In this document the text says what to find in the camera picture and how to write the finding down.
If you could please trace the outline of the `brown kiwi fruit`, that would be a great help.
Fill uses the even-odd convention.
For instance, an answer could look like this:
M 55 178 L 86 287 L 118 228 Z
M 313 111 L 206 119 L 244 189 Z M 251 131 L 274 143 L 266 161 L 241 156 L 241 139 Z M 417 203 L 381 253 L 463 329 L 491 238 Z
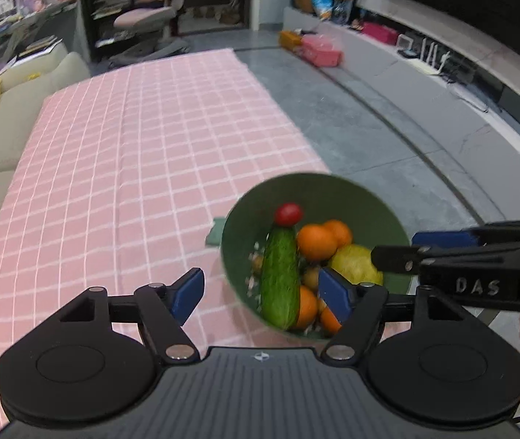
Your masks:
M 303 272 L 303 285 L 312 290 L 318 291 L 320 266 L 307 267 Z

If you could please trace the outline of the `orange tangerine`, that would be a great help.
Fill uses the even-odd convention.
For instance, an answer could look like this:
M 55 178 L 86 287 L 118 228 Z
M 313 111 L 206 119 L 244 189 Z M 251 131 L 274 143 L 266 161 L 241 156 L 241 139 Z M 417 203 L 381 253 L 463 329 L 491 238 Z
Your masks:
M 299 288 L 299 314 L 295 330 L 306 330 L 315 321 L 318 314 L 318 299 L 313 291 L 302 285 Z

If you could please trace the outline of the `large orange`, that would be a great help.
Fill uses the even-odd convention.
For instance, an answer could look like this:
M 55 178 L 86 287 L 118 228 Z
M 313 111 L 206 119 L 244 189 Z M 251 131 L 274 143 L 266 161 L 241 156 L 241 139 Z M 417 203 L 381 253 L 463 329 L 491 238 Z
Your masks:
M 320 312 L 319 321 L 322 329 L 329 335 L 335 335 L 341 328 L 341 323 L 328 307 Z

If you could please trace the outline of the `yellow-green pear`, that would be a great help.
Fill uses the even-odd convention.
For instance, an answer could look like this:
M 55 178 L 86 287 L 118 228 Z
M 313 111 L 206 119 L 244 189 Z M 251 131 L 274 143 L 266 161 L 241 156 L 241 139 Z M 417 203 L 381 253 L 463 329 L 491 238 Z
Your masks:
M 351 284 L 384 283 L 383 274 L 372 264 L 371 251 L 361 245 L 350 244 L 339 248 L 330 259 L 328 267 L 337 271 Z

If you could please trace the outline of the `small orange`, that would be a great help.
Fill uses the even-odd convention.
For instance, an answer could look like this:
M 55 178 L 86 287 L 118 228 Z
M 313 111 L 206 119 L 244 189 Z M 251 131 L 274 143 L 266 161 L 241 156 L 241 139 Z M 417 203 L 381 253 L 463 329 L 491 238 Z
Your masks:
M 334 237 L 324 226 L 307 224 L 296 234 L 299 254 L 308 262 L 319 263 L 330 259 L 337 250 Z

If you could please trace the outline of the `green cucumber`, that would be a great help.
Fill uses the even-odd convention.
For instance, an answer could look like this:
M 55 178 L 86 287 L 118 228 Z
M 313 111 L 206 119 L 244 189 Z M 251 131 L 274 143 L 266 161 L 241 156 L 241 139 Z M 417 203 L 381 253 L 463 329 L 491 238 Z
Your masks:
M 272 326 L 289 330 L 299 315 L 299 256 L 293 228 L 273 226 L 260 277 L 260 313 Z

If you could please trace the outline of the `brown longan fruit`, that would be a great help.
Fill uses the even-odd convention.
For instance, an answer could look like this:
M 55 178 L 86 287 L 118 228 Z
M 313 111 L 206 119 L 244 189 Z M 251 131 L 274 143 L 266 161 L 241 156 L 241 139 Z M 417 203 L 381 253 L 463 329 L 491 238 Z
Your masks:
M 259 254 L 254 255 L 253 259 L 251 260 L 252 273 L 257 278 L 261 277 L 263 261 L 264 261 L 264 257 L 262 255 L 259 255 Z

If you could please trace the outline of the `red tomato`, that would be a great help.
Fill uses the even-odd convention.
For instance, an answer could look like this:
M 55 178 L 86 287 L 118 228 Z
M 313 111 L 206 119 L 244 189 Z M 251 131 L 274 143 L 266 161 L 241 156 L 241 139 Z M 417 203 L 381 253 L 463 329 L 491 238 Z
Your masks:
M 296 203 L 285 203 L 275 212 L 274 223 L 280 227 L 291 228 L 303 219 L 302 207 Z

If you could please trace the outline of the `green colander bowl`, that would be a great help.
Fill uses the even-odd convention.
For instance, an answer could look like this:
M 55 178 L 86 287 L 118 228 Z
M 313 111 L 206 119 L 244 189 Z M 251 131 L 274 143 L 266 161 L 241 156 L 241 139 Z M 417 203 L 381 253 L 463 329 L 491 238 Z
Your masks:
M 405 294 L 412 283 L 371 260 L 376 246 L 409 243 L 397 215 L 365 187 L 324 173 L 254 186 L 214 220 L 206 243 L 219 247 L 226 278 L 253 315 L 299 338 L 325 339 L 338 328 L 318 292 L 326 267 L 392 293 Z

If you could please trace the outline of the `white tv console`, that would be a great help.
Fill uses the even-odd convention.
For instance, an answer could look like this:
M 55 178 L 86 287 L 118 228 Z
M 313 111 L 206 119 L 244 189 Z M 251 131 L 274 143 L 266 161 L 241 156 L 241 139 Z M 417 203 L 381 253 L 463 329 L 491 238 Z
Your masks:
M 341 68 L 411 117 L 478 183 L 503 180 L 499 169 L 520 181 L 519 134 L 461 85 L 425 74 L 391 46 L 289 6 L 284 26 L 334 40 L 343 51 Z

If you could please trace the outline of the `pink checkered tablecloth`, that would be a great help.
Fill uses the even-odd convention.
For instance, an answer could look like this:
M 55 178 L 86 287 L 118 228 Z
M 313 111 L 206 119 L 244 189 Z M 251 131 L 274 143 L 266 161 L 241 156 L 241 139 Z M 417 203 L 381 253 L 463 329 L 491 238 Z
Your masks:
M 0 355 L 91 285 L 126 294 L 191 266 L 211 283 L 186 324 L 197 346 L 266 339 L 227 290 L 206 235 L 261 181 L 324 171 L 230 49 L 135 64 L 56 92 L 0 210 Z

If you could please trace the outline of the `white router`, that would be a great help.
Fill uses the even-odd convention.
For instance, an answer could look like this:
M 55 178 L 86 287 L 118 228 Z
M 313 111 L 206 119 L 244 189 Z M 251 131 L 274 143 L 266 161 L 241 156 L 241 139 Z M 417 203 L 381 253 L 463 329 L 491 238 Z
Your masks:
M 423 38 L 420 46 L 420 53 L 409 63 L 422 74 L 429 76 L 439 76 L 444 72 L 444 67 L 451 57 L 451 51 L 439 51 L 439 44 L 428 38 Z

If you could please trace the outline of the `magenta box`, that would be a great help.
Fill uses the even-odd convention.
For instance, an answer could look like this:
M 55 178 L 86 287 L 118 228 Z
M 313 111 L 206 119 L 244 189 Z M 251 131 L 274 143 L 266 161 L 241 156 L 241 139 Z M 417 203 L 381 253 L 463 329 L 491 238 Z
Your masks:
M 399 37 L 396 30 L 374 22 L 364 22 L 362 34 L 389 46 L 396 46 Z

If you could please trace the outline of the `pink storage box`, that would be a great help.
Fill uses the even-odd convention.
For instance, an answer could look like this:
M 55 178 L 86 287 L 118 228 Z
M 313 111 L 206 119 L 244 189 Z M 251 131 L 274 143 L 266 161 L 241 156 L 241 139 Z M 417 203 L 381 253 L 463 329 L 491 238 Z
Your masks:
M 338 67 L 342 57 L 339 47 L 324 35 L 304 35 L 300 53 L 315 67 Z

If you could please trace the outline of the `yellow box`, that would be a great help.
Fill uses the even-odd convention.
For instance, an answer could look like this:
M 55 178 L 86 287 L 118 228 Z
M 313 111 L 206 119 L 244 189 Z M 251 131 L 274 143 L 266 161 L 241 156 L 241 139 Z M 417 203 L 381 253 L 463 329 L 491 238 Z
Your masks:
M 281 31 L 279 33 L 279 45 L 289 52 L 296 52 L 303 45 L 303 37 L 293 31 Z

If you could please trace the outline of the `blue snack bag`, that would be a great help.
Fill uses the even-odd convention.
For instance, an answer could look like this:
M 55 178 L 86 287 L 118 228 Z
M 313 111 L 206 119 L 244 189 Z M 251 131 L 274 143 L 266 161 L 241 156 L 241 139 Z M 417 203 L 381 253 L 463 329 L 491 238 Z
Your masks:
M 311 0 L 313 6 L 313 13 L 320 21 L 326 21 L 332 15 L 332 0 Z

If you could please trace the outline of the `pink office chair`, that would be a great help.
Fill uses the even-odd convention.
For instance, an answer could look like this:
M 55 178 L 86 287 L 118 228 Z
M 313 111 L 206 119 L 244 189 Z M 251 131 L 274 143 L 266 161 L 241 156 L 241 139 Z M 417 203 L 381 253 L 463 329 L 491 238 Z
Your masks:
M 127 31 L 137 43 L 110 57 L 110 67 L 127 67 L 188 53 L 190 46 L 179 36 L 179 16 L 184 0 L 133 0 L 131 10 L 122 13 L 114 28 Z

